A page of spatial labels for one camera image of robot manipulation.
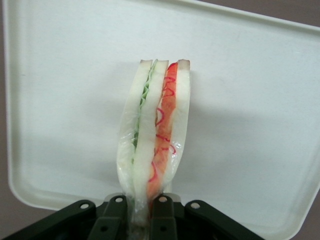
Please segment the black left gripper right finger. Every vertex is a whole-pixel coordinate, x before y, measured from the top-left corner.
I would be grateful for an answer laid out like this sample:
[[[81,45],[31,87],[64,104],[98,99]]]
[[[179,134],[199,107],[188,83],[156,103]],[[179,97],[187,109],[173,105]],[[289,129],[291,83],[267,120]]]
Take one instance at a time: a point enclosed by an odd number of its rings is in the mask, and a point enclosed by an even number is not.
[[[152,202],[150,240],[258,240],[259,235],[202,200],[185,205],[175,194]]]

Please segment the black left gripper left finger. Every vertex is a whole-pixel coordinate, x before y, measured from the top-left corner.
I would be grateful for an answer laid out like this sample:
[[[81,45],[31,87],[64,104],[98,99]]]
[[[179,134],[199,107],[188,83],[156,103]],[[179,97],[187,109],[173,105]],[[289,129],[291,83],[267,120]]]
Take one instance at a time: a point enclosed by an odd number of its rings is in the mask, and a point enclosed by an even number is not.
[[[112,195],[96,206],[79,200],[7,236],[6,240],[124,240],[127,199]]]

